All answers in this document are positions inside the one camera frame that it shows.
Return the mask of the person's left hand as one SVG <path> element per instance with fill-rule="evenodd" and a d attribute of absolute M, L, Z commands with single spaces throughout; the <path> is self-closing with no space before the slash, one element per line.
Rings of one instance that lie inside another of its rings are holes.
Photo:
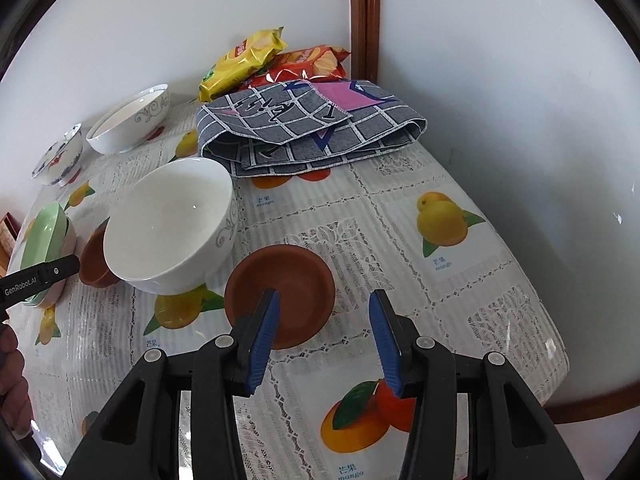
<path fill-rule="evenodd" d="M 32 402 L 24 377 L 25 359 L 18 348 L 17 336 L 8 324 L 1 325 L 0 386 L 3 402 L 1 415 L 17 439 L 26 437 L 32 428 Z"/>

